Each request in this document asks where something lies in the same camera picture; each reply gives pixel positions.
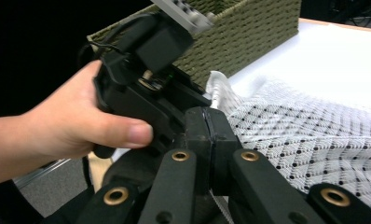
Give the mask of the white table mat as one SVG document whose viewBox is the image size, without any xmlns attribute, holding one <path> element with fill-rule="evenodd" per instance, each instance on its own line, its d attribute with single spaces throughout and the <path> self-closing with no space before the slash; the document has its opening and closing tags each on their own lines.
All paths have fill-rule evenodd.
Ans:
<svg viewBox="0 0 371 224">
<path fill-rule="evenodd" d="M 326 101 L 371 109 L 371 29 L 303 21 L 296 36 L 227 77 L 241 97 L 252 95 L 252 83 L 259 78 L 279 80 Z"/>
</svg>

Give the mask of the white mesh laundry bag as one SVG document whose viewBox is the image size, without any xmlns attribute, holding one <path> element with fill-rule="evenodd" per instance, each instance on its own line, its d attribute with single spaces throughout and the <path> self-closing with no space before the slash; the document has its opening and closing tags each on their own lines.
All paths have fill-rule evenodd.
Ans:
<svg viewBox="0 0 371 224">
<path fill-rule="evenodd" d="M 371 207 L 371 109 L 312 97 L 271 78 L 254 81 L 252 95 L 241 97 L 217 71 L 206 91 L 242 146 L 265 155 L 293 187 L 307 193 L 334 184 Z"/>
</svg>

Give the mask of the metal floor rail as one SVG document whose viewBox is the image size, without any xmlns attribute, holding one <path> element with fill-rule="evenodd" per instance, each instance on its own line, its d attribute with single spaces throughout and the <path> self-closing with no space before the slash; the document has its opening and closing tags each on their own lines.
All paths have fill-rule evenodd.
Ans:
<svg viewBox="0 0 371 224">
<path fill-rule="evenodd" d="M 45 175 L 48 175 L 49 173 L 60 168 L 62 165 L 66 164 L 68 161 L 69 159 L 62 159 L 62 160 L 50 162 L 49 164 L 46 164 L 32 171 L 31 173 L 28 173 L 27 175 L 15 177 L 13 179 L 13 182 L 17 186 L 18 189 L 22 189 L 26 187 L 27 185 L 31 184 L 36 179 L 41 178 Z"/>
</svg>

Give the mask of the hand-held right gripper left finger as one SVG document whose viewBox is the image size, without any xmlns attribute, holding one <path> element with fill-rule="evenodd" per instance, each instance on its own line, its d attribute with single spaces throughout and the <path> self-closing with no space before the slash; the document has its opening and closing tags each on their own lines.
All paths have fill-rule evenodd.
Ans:
<svg viewBox="0 0 371 224">
<path fill-rule="evenodd" d="M 185 141 L 186 147 L 197 156 L 196 193 L 206 195 L 210 184 L 211 141 L 202 107 L 185 112 Z"/>
</svg>

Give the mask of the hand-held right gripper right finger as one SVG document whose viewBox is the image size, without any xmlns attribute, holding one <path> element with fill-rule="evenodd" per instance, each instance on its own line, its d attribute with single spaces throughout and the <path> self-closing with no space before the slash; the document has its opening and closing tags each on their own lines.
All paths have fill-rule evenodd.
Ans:
<svg viewBox="0 0 371 224">
<path fill-rule="evenodd" d="M 229 161 L 232 154 L 240 148 L 240 142 L 222 111 L 212 109 L 210 116 L 213 135 L 211 187 L 214 195 L 224 196 L 228 195 L 231 185 Z"/>
</svg>

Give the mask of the green woven basket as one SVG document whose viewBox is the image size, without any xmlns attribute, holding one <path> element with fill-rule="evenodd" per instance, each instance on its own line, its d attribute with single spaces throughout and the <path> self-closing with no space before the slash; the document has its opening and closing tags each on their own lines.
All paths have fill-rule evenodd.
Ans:
<svg viewBox="0 0 371 224">
<path fill-rule="evenodd" d="M 174 65 L 203 87 L 212 71 L 231 77 L 298 33 L 301 0 L 150 0 L 153 4 L 87 40 L 94 51 L 119 25 L 163 11 L 191 32 L 194 44 Z"/>
</svg>

